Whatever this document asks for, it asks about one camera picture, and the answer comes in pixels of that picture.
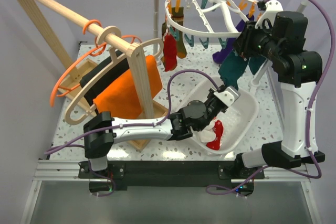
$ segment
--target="orange towel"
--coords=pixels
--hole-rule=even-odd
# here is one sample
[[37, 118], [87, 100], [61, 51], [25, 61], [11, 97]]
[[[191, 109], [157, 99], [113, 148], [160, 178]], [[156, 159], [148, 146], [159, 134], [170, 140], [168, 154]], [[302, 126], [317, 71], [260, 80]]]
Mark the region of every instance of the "orange towel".
[[[162, 89], [162, 82], [154, 56], [146, 57], [146, 65], [153, 99]], [[129, 69], [114, 80], [93, 102], [99, 113], [110, 111], [111, 116], [117, 118], [136, 119], [142, 112], [136, 92]]]

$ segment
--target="red cloth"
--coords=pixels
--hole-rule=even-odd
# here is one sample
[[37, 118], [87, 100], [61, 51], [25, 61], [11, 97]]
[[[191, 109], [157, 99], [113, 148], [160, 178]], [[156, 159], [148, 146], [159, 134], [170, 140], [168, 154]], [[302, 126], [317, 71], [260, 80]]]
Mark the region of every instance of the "red cloth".
[[213, 127], [213, 130], [216, 133], [216, 138], [212, 142], [207, 143], [206, 147], [217, 151], [220, 148], [220, 139], [224, 132], [224, 127], [220, 120], [215, 122], [215, 126]]
[[174, 70], [177, 66], [177, 47], [173, 35], [167, 34], [163, 42], [164, 71]]

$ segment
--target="green sock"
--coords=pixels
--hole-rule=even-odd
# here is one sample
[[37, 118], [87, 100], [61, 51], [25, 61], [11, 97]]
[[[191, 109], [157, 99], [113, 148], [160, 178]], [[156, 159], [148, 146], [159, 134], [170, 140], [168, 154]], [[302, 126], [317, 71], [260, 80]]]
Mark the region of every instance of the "green sock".
[[[179, 25], [183, 26], [183, 7], [180, 7], [178, 9], [178, 12], [175, 11], [175, 7], [172, 8], [172, 18], [173, 20], [178, 23]], [[180, 35], [179, 41], [176, 42], [177, 46], [177, 56], [180, 59], [183, 59], [187, 56], [187, 50], [185, 49], [184, 43], [183, 43], [183, 33], [181, 31], [178, 31]]]

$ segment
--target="wooden dowel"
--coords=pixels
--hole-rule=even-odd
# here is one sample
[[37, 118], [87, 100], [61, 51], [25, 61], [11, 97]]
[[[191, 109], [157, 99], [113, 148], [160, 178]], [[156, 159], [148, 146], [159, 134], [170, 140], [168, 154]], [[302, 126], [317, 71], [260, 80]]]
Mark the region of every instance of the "wooden dowel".
[[[39, 1], [41, 4], [47, 6], [48, 8], [54, 10], [58, 14], [62, 15], [63, 17], [67, 18], [68, 20], [74, 22], [80, 27], [83, 27], [89, 20], [84, 18], [83, 16], [79, 15], [78, 13], [70, 10], [69, 8], [65, 7], [64, 5], [59, 4], [55, 0], [36, 0]], [[91, 24], [89, 25], [87, 29], [90, 33], [98, 36], [102, 31], [103, 28], [96, 25]], [[130, 47], [130, 43], [123, 40], [122, 38], [119, 38], [118, 36], [114, 34], [108, 34], [105, 37], [105, 41], [114, 46], [115, 48], [119, 49], [122, 52], [126, 52], [127, 49]]]

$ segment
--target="speckled white tabletop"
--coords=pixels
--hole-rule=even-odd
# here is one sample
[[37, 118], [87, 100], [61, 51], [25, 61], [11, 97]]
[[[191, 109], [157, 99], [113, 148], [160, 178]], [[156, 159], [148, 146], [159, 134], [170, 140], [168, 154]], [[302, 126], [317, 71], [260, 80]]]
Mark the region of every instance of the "speckled white tabletop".
[[[78, 55], [81, 56], [92, 45], [81, 45]], [[158, 66], [163, 89], [155, 97], [155, 101], [168, 107], [166, 94], [166, 86], [169, 77], [182, 69], [198, 69], [209, 75], [218, 75], [219, 65], [212, 60], [212, 54], [221, 49], [220, 45], [209, 45], [208, 49], [204, 49], [202, 45], [195, 45], [193, 48], [186, 45], [187, 57], [178, 59], [178, 65], [174, 71], [164, 72], [162, 65]], [[145, 48], [145, 54], [153, 53], [152, 47]], [[97, 57], [90, 57], [93, 61], [99, 63], [108, 57], [108, 51]], [[244, 75], [238, 80], [239, 88], [249, 90], [248, 83], [252, 78], [249, 68], [246, 69]], [[185, 73], [177, 76], [172, 82], [172, 111], [175, 111], [178, 104], [186, 97], [186, 95], [201, 81], [203, 76], [196, 73]], [[246, 133], [242, 141], [237, 145], [234, 151], [226, 155], [208, 156], [206, 152], [197, 147], [190, 140], [183, 141], [157, 141], [152, 140], [142, 152], [138, 152], [127, 142], [116, 144], [112, 147], [108, 154], [108, 159], [113, 160], [144, 160], [144, 161], [166, 161], [166, 160], [185, 160], [185, 161], [217, 161], [217, 160], [233, 160], [235, 155], [241, 152], [247, 152], [260, 148], [262, 144], [282, 140], [282, 130], [280, 127], [279, 117], [273, 101], [273, 97], [268, 83], [267, 76], [261, 79], [260, 88], [257, 90], [256, 99], [261, 104], [258, 117]], [[61, 145], [83, 133], [83, 125], [91, 118], [87, 118], [78, 125], [69, 125], [64, 121], [65, 109], [69, 104], [69, 99], [65, 99], [62, 107], [61, 117], [56, 127], [53, 145]], [[71, 117], [75, 118], [81, 115], [83, 110], [77, 107]], [[84, 150], [81, 148], [65, 148], [58, 153], [52, 154], [50, 159], [54, 160], [85, 160]]]

